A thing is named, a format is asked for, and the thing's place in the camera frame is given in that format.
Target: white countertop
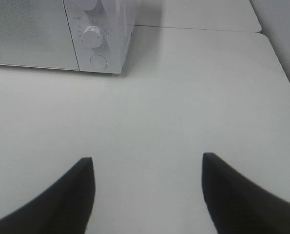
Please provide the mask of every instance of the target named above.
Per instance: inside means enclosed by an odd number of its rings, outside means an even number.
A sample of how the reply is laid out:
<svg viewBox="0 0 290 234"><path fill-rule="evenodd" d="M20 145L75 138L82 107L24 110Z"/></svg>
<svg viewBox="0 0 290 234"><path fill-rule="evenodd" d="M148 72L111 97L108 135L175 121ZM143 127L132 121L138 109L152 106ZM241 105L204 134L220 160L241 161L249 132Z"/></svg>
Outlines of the white countertop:
<svg viewBox="0 0 290 234"><path fill-rule="evenodd" d="M138 0L137 25L260 32L249 0Z"/></svg>
<svg viewBox="0 0 290 234"><path fill-rule="evenodd" d="M138 26L119 76L0 66L0 218L92 156L87 233L215 233L204 152L290 202L290 84L261 34Z"/></svg>

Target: black object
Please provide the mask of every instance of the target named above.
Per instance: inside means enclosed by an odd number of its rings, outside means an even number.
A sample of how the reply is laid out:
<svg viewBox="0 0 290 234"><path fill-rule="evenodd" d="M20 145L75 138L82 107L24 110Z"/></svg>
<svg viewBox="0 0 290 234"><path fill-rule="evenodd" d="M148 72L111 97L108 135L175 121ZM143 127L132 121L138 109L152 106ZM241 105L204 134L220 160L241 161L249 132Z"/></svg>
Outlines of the black object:
<svg viewBox="0 0 290 234"><path fill-rule="evenodd" d="M45 192L2 218L0 234L84 234L94 197L93 162L82 158Z"/></svg>
<svg viewBox="0 0 290 234"><path fill-rule="evenodd" d="M203 155L202 190L219 234L290 234L290 203L213 153Z"/></svg>

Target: round button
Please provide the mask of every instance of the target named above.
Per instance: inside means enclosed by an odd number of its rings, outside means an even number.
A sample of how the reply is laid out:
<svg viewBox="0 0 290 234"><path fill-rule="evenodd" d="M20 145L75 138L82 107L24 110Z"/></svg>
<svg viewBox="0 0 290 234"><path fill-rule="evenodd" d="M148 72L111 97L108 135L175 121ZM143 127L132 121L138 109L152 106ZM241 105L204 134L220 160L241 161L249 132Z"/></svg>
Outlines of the round button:
<svg viewBox="0 0 290 234"><path fill-rule="evenodd" d="M91 64L95 68L102 69L107 66L107 60L101 55L94 55L91 57Z"/></svg>
<svg viewBox="0 0 290 234"><path fill-rule="evenodd" d="M89 26L83 33L83 40L88 47L98 48L106 43L106 33L98 26Z"/></svg>
<svg viewBox="0 0 290 234"><path fill-rule="evenodd" d="M73 1L79 8L85 11L93 10L98 2L98 0L73 0Z"/></svg>

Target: white knob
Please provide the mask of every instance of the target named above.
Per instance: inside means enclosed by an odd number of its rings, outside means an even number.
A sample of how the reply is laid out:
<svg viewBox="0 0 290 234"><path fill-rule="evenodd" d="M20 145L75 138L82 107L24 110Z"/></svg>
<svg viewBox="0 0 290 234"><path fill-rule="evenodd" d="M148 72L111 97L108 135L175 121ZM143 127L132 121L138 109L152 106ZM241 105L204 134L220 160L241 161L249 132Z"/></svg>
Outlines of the white knob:
<svg viewBox="0 0 290 234"><path fill-rule="evenodd" d="M91 11L95 8L98 0L73 0L75 4L85 11Z"/></svg>
<svg viewBox="0 0 290 234"><path fill-rule="evenodd" d="M98 48L106 43L106 33L98 26L89 26L83 33L83 40L88 47Z"/></svg>

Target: white wall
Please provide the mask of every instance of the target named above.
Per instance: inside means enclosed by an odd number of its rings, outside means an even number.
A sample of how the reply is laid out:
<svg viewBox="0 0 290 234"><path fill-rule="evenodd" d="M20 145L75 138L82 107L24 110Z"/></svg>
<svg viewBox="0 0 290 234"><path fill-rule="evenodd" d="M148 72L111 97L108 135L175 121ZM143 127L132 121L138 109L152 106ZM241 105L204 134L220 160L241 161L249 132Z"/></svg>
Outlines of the white wall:
<svg viewBox="0 0 290 234"><path fill-rule="evenodd" d="M290 0L251 0L290 81Z"/></svg>

